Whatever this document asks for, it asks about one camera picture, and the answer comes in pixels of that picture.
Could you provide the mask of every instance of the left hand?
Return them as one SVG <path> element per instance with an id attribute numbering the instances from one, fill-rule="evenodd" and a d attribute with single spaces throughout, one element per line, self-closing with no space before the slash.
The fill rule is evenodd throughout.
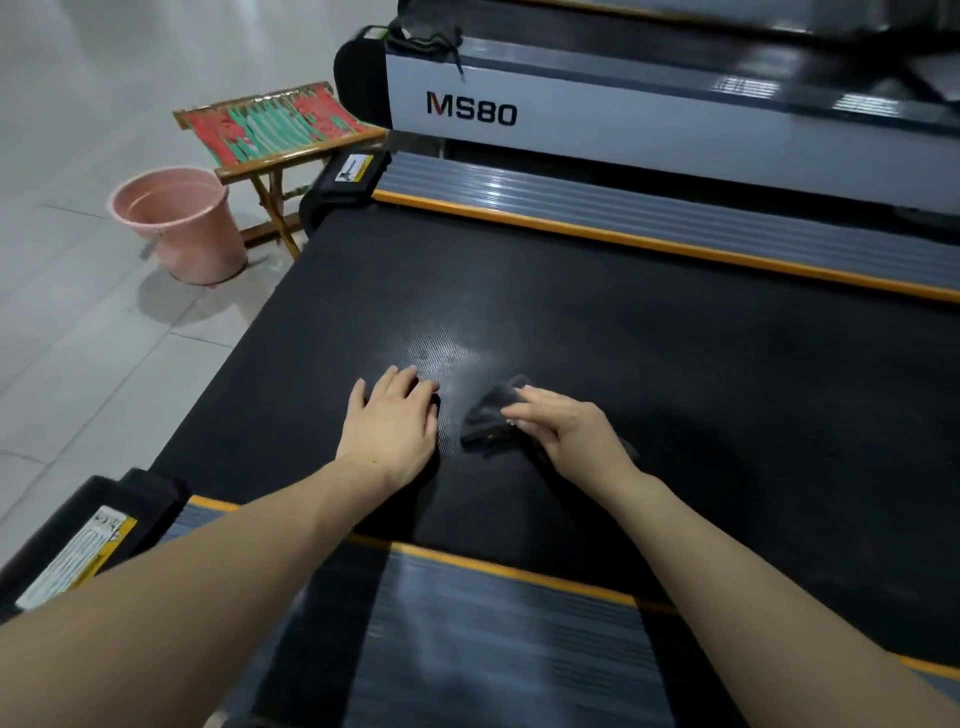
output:
<path id="1" fill-rule="evenodd" d="M 373 466 L 391 495 L 413 480 L 437 447 L 436 381 L 413 386 L 417 367 L 387 370 L 364 404 L 367 383 L 358 379 L 350 393 L 337 460 Z"/>

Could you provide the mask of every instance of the plastic bucket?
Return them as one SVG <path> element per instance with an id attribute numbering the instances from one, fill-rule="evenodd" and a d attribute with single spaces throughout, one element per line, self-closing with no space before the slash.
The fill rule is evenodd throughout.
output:
<path id="1" fill-rule="evenodd" d="M 178 279 L 209 285 L 247 264 L 243 235 L 230 215 L 229 190 L 199 167 L 167 167 L 134 177 L 110 195 L 107 210 L 145 240 Z"/>

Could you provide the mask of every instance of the tiled floor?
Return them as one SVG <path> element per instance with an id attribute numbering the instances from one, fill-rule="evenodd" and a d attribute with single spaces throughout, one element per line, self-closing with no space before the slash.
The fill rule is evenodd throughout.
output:
<path id="1" fill-rule="evenodd" d="M 186 286 L 108 220 L 118 183 L 210 157 L 172 109 L 321 79 L 396 0 L 0 5 L 0 565 L 93 474 L 149 467 L 289 269 Z M 315 169 L 291 183 L 308 182 Z M 248 185 L 230 204 L 263 215 Z"/>

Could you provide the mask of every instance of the treadmill deck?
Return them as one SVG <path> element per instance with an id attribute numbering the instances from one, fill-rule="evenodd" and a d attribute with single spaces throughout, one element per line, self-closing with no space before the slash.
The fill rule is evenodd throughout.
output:
<path id="1" fill-rule="evenodd" d="M 462 451 L 523 373 L 599 403 L 647 471 L 887 649 L 960 664 L 960 310 L 407 209 L 338 210 L 155 462 L 246 502 L 332 457 L 350 386 L 442 383 L 439 462 L 361 532 L 662 593 L 519 452 Z"/>

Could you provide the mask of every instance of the yellow warning sticker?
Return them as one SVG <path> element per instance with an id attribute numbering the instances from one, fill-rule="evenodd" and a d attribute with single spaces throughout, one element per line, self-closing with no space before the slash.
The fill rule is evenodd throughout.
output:
<path id="1" fill-rule="evenodd" d="M 16 606 L 29 612 L 54 596 L 79 587 L 96 575 L 135 525 L 133 516 L 107 505 L 98 508 L 16 600 Z"/>
<path id="2" fill-rule="evenodd" d="M 372 161 L 373 155 L 350 155 L 337 173 L 336 182 L 360 182 Z"/>

